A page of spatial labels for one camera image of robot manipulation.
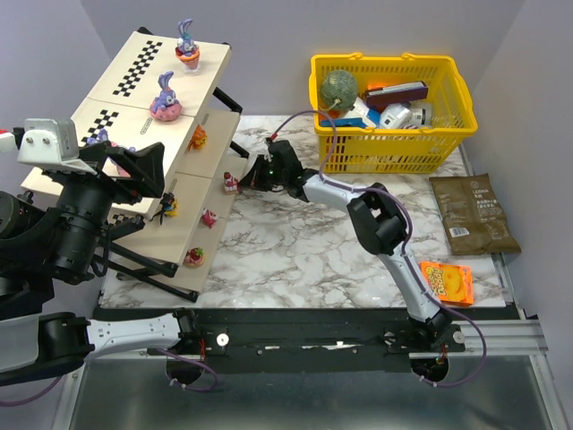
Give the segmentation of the black dragon toy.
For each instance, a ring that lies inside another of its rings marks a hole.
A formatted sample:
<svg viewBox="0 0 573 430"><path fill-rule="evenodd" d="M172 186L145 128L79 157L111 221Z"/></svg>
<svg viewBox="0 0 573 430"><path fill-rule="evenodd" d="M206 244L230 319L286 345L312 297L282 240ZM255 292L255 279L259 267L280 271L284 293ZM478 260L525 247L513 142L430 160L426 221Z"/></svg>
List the black dragon toy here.
<svg viewBox="0 0 573 430"><path fill-rule="evenodd" d="M163 224L165 217L173 218L178 215L178 201L173 193L164 193L159 205L160 207L158 211L151 219L154 220L155 218L158 218L160 225Z"/></svg>

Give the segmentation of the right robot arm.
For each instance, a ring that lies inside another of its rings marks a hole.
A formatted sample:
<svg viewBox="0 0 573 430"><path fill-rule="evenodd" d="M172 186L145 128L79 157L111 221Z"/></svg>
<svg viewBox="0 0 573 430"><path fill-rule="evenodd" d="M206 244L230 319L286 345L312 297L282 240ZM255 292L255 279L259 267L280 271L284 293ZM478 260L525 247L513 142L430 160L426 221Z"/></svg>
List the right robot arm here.
<svg viewBox="0 0 573 430"><path fill-rule="evenodd" d="M408 244L412 220L403 205L379 183L354 186L305 168L287 140L267 140L267 144L268 152L256 157L239 185L262 192L280 188L302 202L324 204L348 215L359 244L384 263L405 300L410 345L436 344L451 317L423 281Z"/></svg>

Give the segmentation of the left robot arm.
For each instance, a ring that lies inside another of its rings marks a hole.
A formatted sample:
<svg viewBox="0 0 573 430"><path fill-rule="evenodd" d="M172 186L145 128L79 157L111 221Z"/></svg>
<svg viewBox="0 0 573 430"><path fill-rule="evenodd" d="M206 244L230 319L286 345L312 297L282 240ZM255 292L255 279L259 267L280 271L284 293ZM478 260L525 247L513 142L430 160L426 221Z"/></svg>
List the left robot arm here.
<svg viewBox="0 0 573 430"><path fill-rule="evenodd" d="M78 285L117 270L108 253L115 203L159 197L165 187L165 147L132 152L110 142L85 146L75 161L86 172L47 168L63 185L56 206L43 211L1 195L1 384L60 377L88 359L142 348L180 348L200 336L192 310L148 319L101 322L73 313L42 314L54 280Z"/></svg>

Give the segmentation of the orange dragon toy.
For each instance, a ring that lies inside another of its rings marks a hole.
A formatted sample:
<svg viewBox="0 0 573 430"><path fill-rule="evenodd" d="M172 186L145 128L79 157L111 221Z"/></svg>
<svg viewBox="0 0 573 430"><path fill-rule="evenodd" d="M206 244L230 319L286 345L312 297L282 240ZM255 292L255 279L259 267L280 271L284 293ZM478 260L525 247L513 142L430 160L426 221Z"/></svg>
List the orange dragon toy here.
<svg viewBox="0 0 573 430"><path fill-rule="evenodd" d="M188 143L188 151L198 151L201 150L208 142L208 135L205 129L201 125L197 125L191 140Z"/></svg>

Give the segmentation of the strawberry cake slice toy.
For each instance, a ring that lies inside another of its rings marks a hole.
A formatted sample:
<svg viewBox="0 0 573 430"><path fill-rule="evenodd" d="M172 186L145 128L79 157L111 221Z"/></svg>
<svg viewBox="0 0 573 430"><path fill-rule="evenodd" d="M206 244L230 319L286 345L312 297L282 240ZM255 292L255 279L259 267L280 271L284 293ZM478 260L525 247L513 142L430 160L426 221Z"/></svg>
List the strawberry cake slice toy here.
<svg viewBox="0 0 573 430"><path fill-rule="evenodd" d="M225 194L241 193L238 179L228 171L223 174L223 191Z"/></svg>

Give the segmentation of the pink bear toy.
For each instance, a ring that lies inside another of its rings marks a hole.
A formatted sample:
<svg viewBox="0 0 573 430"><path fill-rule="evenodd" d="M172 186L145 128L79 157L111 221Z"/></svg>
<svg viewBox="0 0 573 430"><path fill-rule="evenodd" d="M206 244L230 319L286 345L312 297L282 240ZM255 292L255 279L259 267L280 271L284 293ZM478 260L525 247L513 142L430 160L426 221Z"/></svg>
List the pink bear toy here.
<svg viewBox="0 0 573 430"><path fill-rule="evenodd" d="M215 224L218 222L219 216L214 211L211 211L207 208L204 208L201 214L201 222L207 228L213 228Z"/></svg>

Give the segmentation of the strawberry tart toy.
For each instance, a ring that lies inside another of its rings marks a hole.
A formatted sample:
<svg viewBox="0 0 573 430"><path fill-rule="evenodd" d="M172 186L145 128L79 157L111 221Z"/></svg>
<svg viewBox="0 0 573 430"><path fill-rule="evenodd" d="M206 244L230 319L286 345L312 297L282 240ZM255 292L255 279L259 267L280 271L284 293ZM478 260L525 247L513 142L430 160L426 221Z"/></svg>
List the strawberry tart toy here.
<svg viewBox="0 0 573 430"><path fill-rule="evenodd" d="M184 257L183 265L185 267L196 268L203 265L205 261L205 252L202 247L189 249Z"/></svg>

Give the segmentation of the purple bunny cupcake toy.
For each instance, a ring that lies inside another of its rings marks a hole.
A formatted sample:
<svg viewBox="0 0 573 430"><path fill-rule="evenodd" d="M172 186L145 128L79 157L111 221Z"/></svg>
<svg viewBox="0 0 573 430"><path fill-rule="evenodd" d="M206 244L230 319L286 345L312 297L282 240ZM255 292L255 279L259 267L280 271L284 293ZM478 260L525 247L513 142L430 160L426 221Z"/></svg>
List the purple bunny cupcake toy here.
<svg viewBox="0 0 573 430"><path fill-rule="evenodd" d="M176 42L175 56L189 72L199 69L200 48L189 33L192 18L184 19L177 24L179 37Z"/></svg>

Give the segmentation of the purple bunny pink donut toy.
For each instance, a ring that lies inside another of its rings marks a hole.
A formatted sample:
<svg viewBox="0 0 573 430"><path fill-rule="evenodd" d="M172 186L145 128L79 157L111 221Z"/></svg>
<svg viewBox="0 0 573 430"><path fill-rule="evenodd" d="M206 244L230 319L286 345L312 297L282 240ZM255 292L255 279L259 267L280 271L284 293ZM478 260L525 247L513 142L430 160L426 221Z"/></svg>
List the purple bunny pink donut toy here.
<svg viewBox="0 0 573 430"><path fill-rule="evenodd" d="M102 142L110 142L112 147L119 147L120 145L116 142L112 142L109 140L109 136L108 136L108 132L106 128L101 128L98 130L97 134L95 137L89 137L86 141L87 145L94 145L97 143L102 143ZM131 146L131 147L126 147L124 145L120 146L121 148L128 150L129 152L136 152L136 149ZM114 167L115 169L115 173L117 176L119 177L130 177L131 175L124 169L122 168L116 161L114 161L111 158L107 158L107 160L104 163L105 168L110 168L111 166Z"/></svg>

